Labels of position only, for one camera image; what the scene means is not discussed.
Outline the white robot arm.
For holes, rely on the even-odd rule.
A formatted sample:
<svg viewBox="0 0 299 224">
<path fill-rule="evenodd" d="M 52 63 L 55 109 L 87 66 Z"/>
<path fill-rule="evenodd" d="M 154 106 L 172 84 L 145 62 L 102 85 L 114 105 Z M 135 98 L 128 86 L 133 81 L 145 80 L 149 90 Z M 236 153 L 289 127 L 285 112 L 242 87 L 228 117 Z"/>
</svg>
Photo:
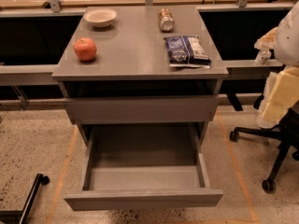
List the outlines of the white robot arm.
<svg viewBox="0 0 299 224">
<path fill-rule="evenodd" d="M 299 3 L 293 6 L 278 27 L 259 38 L 254 47 L 272 49 L 275 59 L 285 64 L 279 73 L 270 73 L 258 108 L 258 126 L 270 129 L 299 101 Z"/>
</svg>

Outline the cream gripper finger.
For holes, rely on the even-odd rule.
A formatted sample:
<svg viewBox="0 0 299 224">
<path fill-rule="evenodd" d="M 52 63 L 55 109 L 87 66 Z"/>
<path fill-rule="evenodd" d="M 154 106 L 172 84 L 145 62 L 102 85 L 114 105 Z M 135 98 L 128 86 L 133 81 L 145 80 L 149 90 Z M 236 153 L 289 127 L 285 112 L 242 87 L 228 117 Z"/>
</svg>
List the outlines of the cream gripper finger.
<svg viewBox="0 0 299 224">
<path fill-rule="evenodd" d="M 265 129 L 273 128 L 298 101 L 299 68 L 290 66 L 279 73 L 271 72 L 266 80 L 263 99 L 258 109 L 258 126 Z"/>
</svg>

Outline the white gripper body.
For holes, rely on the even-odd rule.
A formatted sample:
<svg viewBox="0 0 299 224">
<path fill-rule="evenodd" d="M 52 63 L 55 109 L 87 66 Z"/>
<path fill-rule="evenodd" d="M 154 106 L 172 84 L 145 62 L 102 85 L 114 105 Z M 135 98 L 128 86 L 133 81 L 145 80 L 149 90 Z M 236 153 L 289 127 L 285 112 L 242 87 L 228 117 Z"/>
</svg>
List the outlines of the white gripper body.
<svg viewBox="0 0 299 224">
<path fill-rule="evenodd" d="M 273 49 L 278 28 L 275 27 L 260 37 L 254 44 L 256 49 Z"/>
</svg>

